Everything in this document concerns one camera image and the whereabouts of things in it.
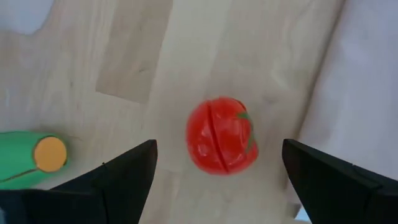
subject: white cloth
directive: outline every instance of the white cloth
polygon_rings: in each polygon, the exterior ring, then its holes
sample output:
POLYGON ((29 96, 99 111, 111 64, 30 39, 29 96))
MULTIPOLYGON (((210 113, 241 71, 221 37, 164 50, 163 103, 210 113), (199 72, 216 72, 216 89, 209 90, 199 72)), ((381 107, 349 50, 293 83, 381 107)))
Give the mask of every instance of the white cloth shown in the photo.
POLYGON ((0 0, 0 29, 33 34, 42 27, 53 0, 0 0))
POLYGON ((398 179, 397 10, 397 0, 347 0, 298 139, 392 179, 398 179))

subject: red toy tomato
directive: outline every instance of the red toy tomato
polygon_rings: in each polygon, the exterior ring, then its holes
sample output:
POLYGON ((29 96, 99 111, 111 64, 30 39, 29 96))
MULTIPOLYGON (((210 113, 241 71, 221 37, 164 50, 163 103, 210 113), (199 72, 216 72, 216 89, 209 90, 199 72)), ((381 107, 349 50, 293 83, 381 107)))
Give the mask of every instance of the red toy tomato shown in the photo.
POLYGON ((188 119, 186 140, 192 161, 210 174, 239 172, 258 156, 246 108, 232 98, 208 100, 195 108, 188 119))

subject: light wood surface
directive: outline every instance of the light wood surface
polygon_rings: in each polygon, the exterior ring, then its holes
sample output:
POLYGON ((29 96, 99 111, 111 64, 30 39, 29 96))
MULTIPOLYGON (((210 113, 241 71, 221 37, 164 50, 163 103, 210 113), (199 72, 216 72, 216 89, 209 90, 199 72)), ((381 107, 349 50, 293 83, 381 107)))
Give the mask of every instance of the light wood surface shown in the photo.
POLYGON ((119 1, 96 90, 147 103, 172 0, 119 1))
POLYGON ((156 139, 141 223, 282 223, 282 139, 299 129, 343 0, 145 1, 172 7, 161 39, 151 33, 162 35, 164 23, 134 32, 146 15, 124 17, 126 2, 59 0, 34 35, 0 32, 0 130, 51 131, 70 143, 69 168, 38 187, 156 139), (141 80, 144 60, 153 73, 141 80), (198 170, 184 142, 189 112, 218 95, 246 104, 260 150, 253 166, 230 177, 198 170))

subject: wooden plank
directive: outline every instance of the wooden plank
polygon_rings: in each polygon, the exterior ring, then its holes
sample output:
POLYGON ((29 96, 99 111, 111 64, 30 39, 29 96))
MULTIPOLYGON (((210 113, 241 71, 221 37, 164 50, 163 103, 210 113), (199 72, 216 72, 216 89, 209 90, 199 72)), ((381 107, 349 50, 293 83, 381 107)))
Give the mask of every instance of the wooden plank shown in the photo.
POLYGON ((174 0, 142 133, 156 139, 158 167, 180 173, 188 156, 185 127, 202 100, 231 0, 174 0))
POLYGON ((96 91, 146 103, 172 0, 119 0, 96 91))
POLYGON ((342 2, 233 0, 205 97, 226 95, 246 105, 259 157, 230 177, 189 163, 169 223, 283 222, 282 140, 297 134, 342 2))

